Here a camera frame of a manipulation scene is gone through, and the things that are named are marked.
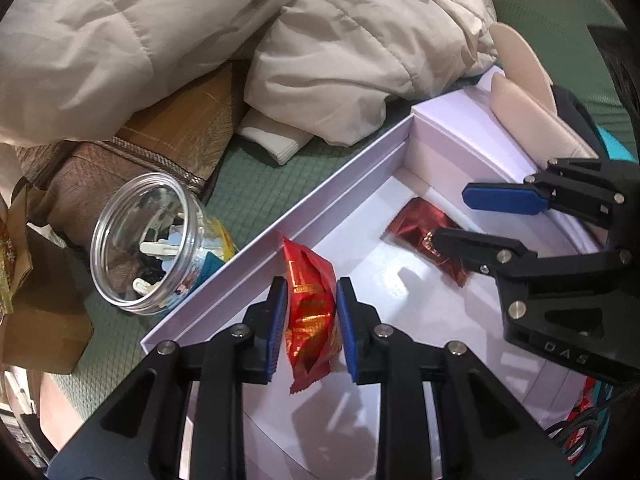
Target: white cardboard tray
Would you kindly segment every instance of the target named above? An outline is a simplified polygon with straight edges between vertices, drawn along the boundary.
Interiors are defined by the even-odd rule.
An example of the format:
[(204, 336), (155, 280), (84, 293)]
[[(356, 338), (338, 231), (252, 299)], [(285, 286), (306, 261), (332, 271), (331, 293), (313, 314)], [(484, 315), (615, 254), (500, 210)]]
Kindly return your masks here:
[[(521, 180), (533, 163), (495, 121), (481, 89), (453, 92), (414, 107), (414, 113), (319, 186), (228, 265), (205, 282), (142, 341), (180, 345), (207, 340), (242, 319), (284, 272), (278, 233), (313, 247), (349, 276), (359, 300), (377, 307), (383, 322), (415, 340), (442, 346), (459, 339), (548, 426), (566, 416), (584, 378), (502, 339), (494, 280), (473, 275), (460, 289), (437, 268), (380, 240), (413, 196), (423, 196), (462, 227), (521, 239), (541, 256), (597, 250), (571, 218), (552, 212), (521, 217), (471, 211), (460, 192), (473, 180)], [(244, 389), (249, 478), (321, 480), (369, 478), (376, 460), (378, 386), (356, 387), (344, 367), (289, 396), (284, 348), (268, 387)], [(430, 414), (434, 476), (439, 452)]]

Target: red candy wrapper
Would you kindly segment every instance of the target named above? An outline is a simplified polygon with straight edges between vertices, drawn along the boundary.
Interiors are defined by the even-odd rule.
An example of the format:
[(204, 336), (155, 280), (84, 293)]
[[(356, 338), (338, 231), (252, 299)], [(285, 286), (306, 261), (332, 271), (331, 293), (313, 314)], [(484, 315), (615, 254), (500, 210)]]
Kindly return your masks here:
[(462, 267), (460, 259), (443, 256), (431, 243), (433, 232), (440, 227), (460, 229), (458, 224), (436, 206), (416, 197), (409, 200), (392, 220), (386, 228), (385, 236), (391, 235), (399, 245), (417, 251), (451, 276), (458, 286), (463, 286), (468, 272)]
[(295, 394), (322, 379), (329, 361), (340, 353), (342, 339), (335, 315), (335, 273), (331, 263), (303, 245), (283, 237), (289, 284), (287, 356)]

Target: jar rim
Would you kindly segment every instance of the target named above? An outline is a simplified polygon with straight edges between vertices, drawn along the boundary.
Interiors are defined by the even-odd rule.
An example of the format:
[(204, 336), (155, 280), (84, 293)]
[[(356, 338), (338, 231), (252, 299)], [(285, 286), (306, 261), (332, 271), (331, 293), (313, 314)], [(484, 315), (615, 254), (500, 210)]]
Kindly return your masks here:
[[(178, 199), (184, 214), (184, 230), (178, 248), (178, 257), (159, 285), (149, 294), (137, 300), (123, 300), (111, 286), (106, 272), (106, 244), (118, 212), (133, 206), (146, 192), (162, 186), (171, 189)], [(187, 191), (174, 177), (165, 173), (145, 173), (129, 180), (104, 206), (95, 225), (91, 241), (90, 267), (98, 293), (109, 303), (136, 314), (155, 314), (163, 310), (159, 305), (173, 294), (188, 272), (196, 250), (197, 211), (193, 200), (189, 200)]]

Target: beige puffer jacket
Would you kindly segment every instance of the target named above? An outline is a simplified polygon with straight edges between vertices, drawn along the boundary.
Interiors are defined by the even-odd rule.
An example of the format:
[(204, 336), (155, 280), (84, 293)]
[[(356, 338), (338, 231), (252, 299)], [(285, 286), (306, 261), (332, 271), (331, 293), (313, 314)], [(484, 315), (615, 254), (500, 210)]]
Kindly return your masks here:
[(14, 0), (0, 21), (0, 142), (109, 139), (291, 1)]
[(258, 46), (241, 133), (281, 164), (310, 134), (350, 146), (381, 126), (389, 96), (425, 99), (487, 70), (494, 21), (491, 0), (298, 0)]

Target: cable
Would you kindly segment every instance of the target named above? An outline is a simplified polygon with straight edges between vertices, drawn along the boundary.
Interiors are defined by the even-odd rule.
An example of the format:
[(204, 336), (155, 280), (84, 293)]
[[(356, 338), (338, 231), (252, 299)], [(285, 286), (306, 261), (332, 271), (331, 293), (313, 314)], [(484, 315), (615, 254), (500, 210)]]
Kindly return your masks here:
[[(546, 434), (549, 435), (551, 440), (562, 449), (564, 455), (569, 459), (577, 460), (585, 450), (591, 447), (595, 437), (598, 434), (598, 416), (600, 412), (606, 410), (615, 402), (619, 402), (625, 397), (635, 393), (640, 384), (633, 384), (631, 387), (617, 392), (606, 399), (603, 403), (597, 406), (593, 406), (587, 410), (584, 410), (574, 420), (561, 420), (555, 424), (549, 426), (546, 429)], [(580, 436), (577, 442), (571, 447), (565, 449), (566, 441), (577, 431), (584, 430), (584, 433)]]

